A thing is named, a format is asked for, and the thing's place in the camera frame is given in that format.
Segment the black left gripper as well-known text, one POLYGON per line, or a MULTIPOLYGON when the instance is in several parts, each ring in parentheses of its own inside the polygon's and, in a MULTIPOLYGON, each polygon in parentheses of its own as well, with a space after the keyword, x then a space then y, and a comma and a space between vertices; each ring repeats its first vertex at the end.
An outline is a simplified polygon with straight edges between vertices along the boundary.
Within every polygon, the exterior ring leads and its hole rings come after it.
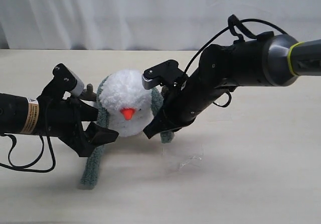
POLYGON ((36 123, 36 134, 57 137, 79 157, 89 157, 99 145, 113 143, 119 136, 115 130, 94 123, 98 109, 85 102, 69 97, 58 102, 48 96, 38 96, 40 114, 36 123), (80 136, 82 122, 90 122, 86 137, 80 136))

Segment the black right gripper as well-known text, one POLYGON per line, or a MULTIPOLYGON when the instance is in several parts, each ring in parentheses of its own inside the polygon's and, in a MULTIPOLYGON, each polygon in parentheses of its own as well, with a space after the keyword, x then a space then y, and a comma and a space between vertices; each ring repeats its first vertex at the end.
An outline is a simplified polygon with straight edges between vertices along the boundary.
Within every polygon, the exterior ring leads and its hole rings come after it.
POLYGON ((160 133, 175 133, 191 125, 196 117, 218 99, 222 76, 195 71, 179 93, 171 95, 156 117, 143 129, 148 139, 160 133))

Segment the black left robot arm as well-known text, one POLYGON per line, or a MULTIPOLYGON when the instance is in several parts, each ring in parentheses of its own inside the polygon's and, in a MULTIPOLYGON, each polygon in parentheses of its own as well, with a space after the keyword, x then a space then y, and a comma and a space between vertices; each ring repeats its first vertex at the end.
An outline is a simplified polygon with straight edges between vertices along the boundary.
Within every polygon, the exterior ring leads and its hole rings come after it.
POLYGON ((98 110, 78 98, 54 101, 1 94, 1 133, 56 137, 79 157, 116 141, 119 133, 98 125, 98 110))

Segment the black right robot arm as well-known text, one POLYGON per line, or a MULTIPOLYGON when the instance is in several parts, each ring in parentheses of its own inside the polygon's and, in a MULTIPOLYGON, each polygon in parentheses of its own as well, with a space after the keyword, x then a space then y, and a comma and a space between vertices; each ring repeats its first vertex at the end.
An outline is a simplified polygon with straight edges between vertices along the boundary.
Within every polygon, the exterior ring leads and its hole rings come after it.
POLYGON ((288 34, 265 32, 230 46, 211 44, 191 75, 174 59, 143 72, 145 89, 166 88, 162 106, 143 132, 151 138, 187 127, 218 98, 238 87, 286 87, 300 76, 319 75, 320 40, 300 42, 288 34))

